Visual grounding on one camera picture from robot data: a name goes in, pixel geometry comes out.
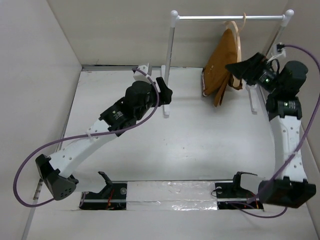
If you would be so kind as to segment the brown trousers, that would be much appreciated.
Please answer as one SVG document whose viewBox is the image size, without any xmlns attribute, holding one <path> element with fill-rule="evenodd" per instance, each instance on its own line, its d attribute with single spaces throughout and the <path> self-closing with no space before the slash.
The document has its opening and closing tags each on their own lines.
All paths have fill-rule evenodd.
<svg viewBox="0 0 320 240">
<path fill-rule="evenodd" d="M 237 47 L 231 29 L 226 29 L 207 64 L 202 69 L 202 94 L 205 97 L 215 94 L 213 105 L 222 104 L 228 86 L 233 87 L 234 77 L 226 65 L 237 62 Z"/>
</svg>

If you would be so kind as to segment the beige wooden clothes hanger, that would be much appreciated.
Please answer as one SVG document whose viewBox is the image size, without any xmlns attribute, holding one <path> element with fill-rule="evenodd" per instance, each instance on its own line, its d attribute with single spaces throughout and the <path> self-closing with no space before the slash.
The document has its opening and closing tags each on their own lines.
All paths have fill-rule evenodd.
<svg viewBox="0 0 320 240">
<path fill-rule="evenodd" d="M 240 32 L 244 29 L 244 27 L 246 25 L 247 15 L 245 12 L 243 13 L 242 19 L 243 19 L 243 24 L 241 27 L 238 27 L 238 25 L 235 21 L 226 21 L 224 23 L 225 29 L 231 30 L 231 33 L 234 38 L 234 44 L 235 44 L 236 56 L 237 56 L 236 62 L 237 63 L 242 61 L 242 46 L 241 46 Z M 229 85 L 236 90 L 240 90 L 240 89 L 242 89 L 242 80 L 236 78 L 233 75 Z"/>
</svg>

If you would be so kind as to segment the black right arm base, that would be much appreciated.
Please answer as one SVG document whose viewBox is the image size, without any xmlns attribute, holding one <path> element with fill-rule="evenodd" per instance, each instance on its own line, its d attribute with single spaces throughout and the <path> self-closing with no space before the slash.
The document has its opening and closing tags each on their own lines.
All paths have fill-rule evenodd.
<svg viewBox="0 0 320 240">
<path fill-rule="evenodd" d="M 216 181 L 211 195 L 216 198 L 218 210 L 236 210 L 237 208 L 264 210 L 264 206 L 259 200 L 247 203 L 247 200 L 254 194 L 248 190 L 235 188 L 231 180 Z"/>
</svg>

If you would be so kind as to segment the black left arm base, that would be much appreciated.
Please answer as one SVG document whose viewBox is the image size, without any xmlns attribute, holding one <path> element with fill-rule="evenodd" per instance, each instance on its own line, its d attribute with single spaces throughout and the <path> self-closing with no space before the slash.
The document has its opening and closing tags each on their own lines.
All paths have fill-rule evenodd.
<svg viewBox="0 0 320 240">
<path fill-rule="evenodd" d="M 82 192 L 79 203 L 81 210 L 106 210 L 122 211 L 127 209 L 127 188 L 126 181 L 116 181 L 109 189 L 102 192 Z"/>
</svg>

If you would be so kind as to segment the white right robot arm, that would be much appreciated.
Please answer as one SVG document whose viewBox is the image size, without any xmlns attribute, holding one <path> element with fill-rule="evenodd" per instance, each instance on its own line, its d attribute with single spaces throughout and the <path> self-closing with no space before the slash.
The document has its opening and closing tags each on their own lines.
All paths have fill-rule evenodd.
<svg viewBox="0 0 320 240">
<path fill-rule="evenodd" d="M 307 79 L 308 68 L 300 61 L 288 61 L 274 70 L 272 61 L 256 53 L 225 68 L 247 85 L 259 85 L 268 92 L 265 108 L 273 134 L 275 165 L 271 179 L 249 172 L 237 172 L 231 191 L 237 197 L 248 192 L 261 203 L 297 209 L 316 194 L 309 183 L 301 156 L 302 106 L 297 97 Z"/>
</svg>

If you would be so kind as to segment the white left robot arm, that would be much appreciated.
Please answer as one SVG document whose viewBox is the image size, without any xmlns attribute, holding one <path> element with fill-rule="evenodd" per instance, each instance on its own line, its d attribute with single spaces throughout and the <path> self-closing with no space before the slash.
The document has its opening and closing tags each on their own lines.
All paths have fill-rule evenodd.
<svg viewBox="0 0 320 240">
<path fill-rule="evenodd" d="M 65 199 L 76 190 L 79 181 L 73 172 L 84 160 L 104 144 L 132 129 L 137 121 L 144 121 L 150 108 L 171 102 L 173 92 L 164 79 L 157 77 L 156 82 L 160 92 L 156 92 L 149 82 L 135 81 L 126 89 L 124 97 L 100 114 L 84 137 L 49 156 L 41 154 L 35 159 L 40 178 L 55 201 Z"/>
</svg>

